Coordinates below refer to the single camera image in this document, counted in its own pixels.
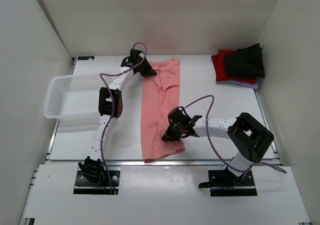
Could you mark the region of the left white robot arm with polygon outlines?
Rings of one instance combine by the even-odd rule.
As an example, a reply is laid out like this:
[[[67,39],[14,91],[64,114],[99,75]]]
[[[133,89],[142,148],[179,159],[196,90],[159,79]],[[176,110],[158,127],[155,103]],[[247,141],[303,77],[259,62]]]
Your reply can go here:
[[[106,185],[112,187],[112,176],[106,164],[103,146],[104,139],[114,119],[118,119],[123,112],[122,92],[129,81],[139,73],[142,77],[152,77],[157,72],[151,67],[146,58],[147,52],[132,48],[129,56],[120,64],[120,71],[115,74],[100,73],[99,77],[104,86],[99,90],[98,113],[99,124],[90,155],[79,162],[82,176],[93,186]]]

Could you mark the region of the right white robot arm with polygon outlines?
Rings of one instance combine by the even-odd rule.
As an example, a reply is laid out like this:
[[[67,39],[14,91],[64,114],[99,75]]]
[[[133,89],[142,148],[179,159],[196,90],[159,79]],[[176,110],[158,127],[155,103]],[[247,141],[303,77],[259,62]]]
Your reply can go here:
[[[188,137],[222,138],[231,140],[238,152],[223,170],[213,171],[208,182],[199,188],[231,189],[240,185],[252,166],[262,161],[274,141],[274,135],[247,112],[235,118],[190,117],[184,107],[174,108],[168,114],[168,128],[161,139],[165,142],[179,142]]]

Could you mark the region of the pink t shirt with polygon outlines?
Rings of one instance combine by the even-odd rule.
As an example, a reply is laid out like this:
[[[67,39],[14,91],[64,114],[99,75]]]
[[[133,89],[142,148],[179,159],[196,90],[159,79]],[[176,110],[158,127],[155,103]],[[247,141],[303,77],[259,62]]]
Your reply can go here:
[[[180,103],[180,60],[151,62],[157,75],[145,77],[142,85],[140,140],[145,163],[185,151],[180,141],[163,141],[168,114]]]

